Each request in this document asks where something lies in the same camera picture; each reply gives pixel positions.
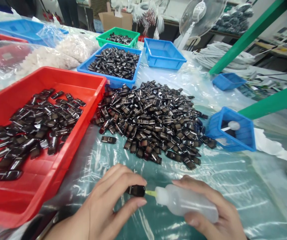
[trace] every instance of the coiled cable bundle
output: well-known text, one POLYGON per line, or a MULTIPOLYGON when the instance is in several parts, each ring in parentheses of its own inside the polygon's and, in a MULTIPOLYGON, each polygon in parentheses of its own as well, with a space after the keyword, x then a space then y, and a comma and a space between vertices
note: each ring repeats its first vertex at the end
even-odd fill
MULTIPOLYGON (((231 45, 223 42, 214 42, 200 52, 193 52, 195 59, 202 66, 211 69, 225 54, 231 45)), ((255 57, 250 53, 241 52, 222 72, 235 73, 243 78, 251 78, 256 75, 254 70, 249 68, 249 64, 255 61, 255 57)))

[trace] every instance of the human hand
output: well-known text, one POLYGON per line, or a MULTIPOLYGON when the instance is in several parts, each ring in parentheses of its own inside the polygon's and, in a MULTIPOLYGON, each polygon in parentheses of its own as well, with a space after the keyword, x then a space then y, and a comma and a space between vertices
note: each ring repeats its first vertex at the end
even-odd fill
POLYGON ((223 195, 202 181, 184 175, 180 180, 173 180, 174 185, 203 194, 213 202, 219 212, 219 220, 212 224, 201 213, 189 212, 184 215, 186 222, 202 233, 207 240, 246 240, 236 207, 223 195))
POLYGON ((76 214, 56 224, 45 239, 116 238, 131 215, 147 203, 143 197, 132 197, 118 212, 113 211, 118 199, 132 185, 145 186, 147 182, 124 165, 113 166, 97 182, 76 214))

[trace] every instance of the finger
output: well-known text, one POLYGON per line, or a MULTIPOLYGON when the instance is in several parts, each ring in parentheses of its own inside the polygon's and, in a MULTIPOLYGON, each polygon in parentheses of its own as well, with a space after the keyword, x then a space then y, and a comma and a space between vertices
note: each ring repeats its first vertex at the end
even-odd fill
POLYGON ((106 192, 123 174, 133 173, 129 168, 124 165, 121 165, 117 170, 111 174, 104 182, 100 185, 100 192, 103 194, 106 192))
POLYGON ((118 163, 114 166, 112 166, 104 175, 103 177, 98 181, 97 184, 104 182, 105 180, 107 180, 115 171, 117 171, 118 169, 120 169, 123 165, 118 163))
POLYGON ((147 203, 145 198, 133 197, 130 198, 123 207, 115 213, 114 219, 111 224, 107 227, 106 233, 108 236, 103 237, 102 239, 114 239, 122 227, 126 224, 128 219, 132 214, 139 208, 147 203))
POLYGON ((220 192, 214 190, 205 182, 195 180, 188 175, 184 175, 180 180, 173 180, 172 183, 179 187, 203 194, 207 199, 217 206, 226 207, 230 204, 220 192))
POLYGON ((209 220, 198 212, 189 212, 184 215, 184 220, 190 226, 202 233, 206 239, 220 239, 220 232, 209 220))
POLYGON ((106 199, 107 207, 112 209, 121 195, 124 194, 129 186, 132 185, 145 186, 147 185, 147 181, 139 174, 135 174, 133 172, 123 173, 104 193, 103 198, 106 199))

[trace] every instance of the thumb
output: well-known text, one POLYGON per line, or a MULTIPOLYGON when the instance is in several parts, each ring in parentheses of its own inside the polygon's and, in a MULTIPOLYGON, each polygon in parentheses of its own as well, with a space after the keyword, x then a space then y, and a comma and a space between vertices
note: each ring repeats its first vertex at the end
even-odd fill
POLYGON ((147 203, 147 200, 143 197, 132 197, 130 198, 123 207, 115 213, 115 216, 107 227, 105 233, 106 236, 102 239, 115 239, 118 233, 121 231, 123 225, 126 224, 128 219, 132 214, 139 208, 144 206, 147 203))
POLYGON ((189 212, 184 215, 184 220, 198 232, 202 233, 207 240, 220 239, 217 228, 209 220, 198 212, 189 212))

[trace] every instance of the yellow nozzle tip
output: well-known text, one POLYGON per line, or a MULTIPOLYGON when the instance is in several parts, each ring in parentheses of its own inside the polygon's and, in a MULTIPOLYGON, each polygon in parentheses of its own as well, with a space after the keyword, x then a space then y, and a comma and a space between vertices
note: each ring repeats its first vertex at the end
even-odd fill
POLYGON ((155 191, 149 191, 149 190, 146 190, 145 193, 147 195, 150 195, 150 196, 153 196, 153 197, 157 197, 157 193, 155 191))

